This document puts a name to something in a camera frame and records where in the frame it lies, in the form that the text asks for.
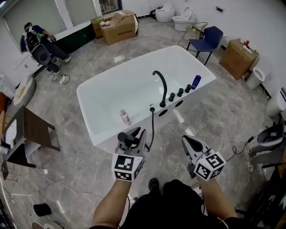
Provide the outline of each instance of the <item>seated person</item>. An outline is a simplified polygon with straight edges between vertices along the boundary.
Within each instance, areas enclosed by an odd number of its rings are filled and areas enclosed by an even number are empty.
[[[257,145],[248,150],[247,167],[250,173],[253,172],[255,164],[277,164],[283,161],[283,153],[286,147],[286,138],[283,137],[281,143],[272,146]]]
[[[152,178],[149,194],[141,196],[129,210],[121,229],[241,229],[250,228],[238,219],[215,179],[198,177],[208,216],[202,213],[203,200],[191,187],[179,180],[165,183],[160,193],[159,181]],[[117,229],[122,219],[131,182],[117,180],[95,210],[90,229]]]
[[[38,37],[42,37],[40,42],[41,42],[41,44],[43,44],[46,47],[46,49],[49,51],[49,53],[51,53],[52,55],[55,55],[56,57],[59,57],[60,59],[64,60],[66,63],[71,60],[71,58],[72,58],[71,56],[66,54],[63,50],[61,50],[59,47],[57,47],[56,44],[50,42],[47,39],[47,37],[49,37],[52,41],[55,40],[55,38],[53,36],[51,36],[48,33],[48,31],[42,29],[38,25],[32,25],[31,22],[28,22],[24,26],[24,29],[25,29],[25,32],[27,32],[27,33],[29,32],[29,30],[34,30],[38,34],[43,34],[44,36],[38,36]],[[25,34],[23,34],[21,37],[20,47],[21,47],[22,53],[27,52],[26,43],[25,43]],[[55,63],[53,63],[51,60],[49,61],[49,63],[46,66],[54,74],[56,74],[56,75],[60,74],[59,67]]]

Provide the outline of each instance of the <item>bathtub spout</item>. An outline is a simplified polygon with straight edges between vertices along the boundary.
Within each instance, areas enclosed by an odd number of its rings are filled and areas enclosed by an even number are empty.
[[[154,71],[154,72],[153,72],[153,75],[155,75],[155,74],[157,74],[157,75],[161,78],[161,80],[162,80],[162,82],[163,82],[164,93],[163,93],[162,102],[160,103],[160,107],[165,107],[165,106],[166,106],[165,100],[166,100],[166,94],[167,94],[167,84],[166,84],[166,80],[165,80],[164,76],[163,76],[159,71]]]

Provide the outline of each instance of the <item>gray tile floor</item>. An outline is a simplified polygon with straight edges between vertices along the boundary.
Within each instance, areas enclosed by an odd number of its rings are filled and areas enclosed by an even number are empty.
[[[91,41],[72,53],[70,63],[61,66],[62,73],[71,76],[66,85],[60,84],[60,79],[52,82],[51,73],[45,69],[37,74],[37,88],[27,107],[55,126],[61,151],[40,148],[30,156],[37,169],[16,166],[16,172],[22,174],[18,182],[1,180],[2,191],[19,228],[29,228],[32,221],[48,220],[71,229],[90,226],[96,206],[114,182],[112,155],[93,146],[76,88],[122,62],[176,45],[182,32],[175,31],[173,26],[173,23],[161,24],[146,18],[140,20],[137,37],[111,46],[102,39]],[[156,131],[144,168],[132,184],[131,197],[146,194],[152,177],[158,177],[161,184],[175,178],[189,185],[197,183],[186,171],[188,160],[181,145],[182,135],[192,133],[200,137],[228,159],[233,154],[233,145],[240,151],[249,137],[258,134],[265,125],[271,125],[265,108],[266,96],[260,90],[251,91],[244,81],[236,81],[221,67],[222,53],[222,50],[215,52],[207,64],[217,80],[203,102],[182,114],[184,122],[174,120]],[[115,63],[114,58],[120,55],[124,59]],[[207,55],[202,53],[199,59],[204,62]],[[245,209],[264,182],[260,168],[251,175],[248,173],[246,151],[229,161],[218,178],[224,192],[240,209]],[[13,202],[8,193],[14,194]],[[39,203],[49,204],[52,215],[37,217],[33,205]]]

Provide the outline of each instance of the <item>bathtub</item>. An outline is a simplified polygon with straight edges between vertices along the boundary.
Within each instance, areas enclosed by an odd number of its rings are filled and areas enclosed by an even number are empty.
[[[158,75],[152,74],[154,70],[160,71],[167,83],[164,108],[159,106],[163,83]],[[196,75],[202,77],[197,88],[178,97],[179,88],[192,84]],[[118,133],[141,127],[151,134],[150,105],[155,108],[154,128],[157,130],[200,102],[215,79],[214,74],[189,52],[180,46],[171,46],[94,76],[82,83],[76,92],[92,143],[113,153]],[[176,96],[170,102],[168,98],[172,92]],[[131,126],[122,121],[119,114],[122,109],[129,115]]]

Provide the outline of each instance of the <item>forearm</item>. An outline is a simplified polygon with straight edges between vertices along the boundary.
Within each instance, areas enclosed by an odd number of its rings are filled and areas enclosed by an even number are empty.
[[[198,180],[201,185],[202,196],[209,216],[215,216],[221,219],[237,217],[234,206],[227,199],[215,179],[206,182],[198,177]]]
[[[49,32],[46,30],[43,31],[43,34],[47,35],[49,38],[52,38],[52,35],[50,35]]]
[[[131,182],[115,181],[109,193],[96,208],[92,226],[101,225],[115,229],[118,228],[123,216],[130,187]]]

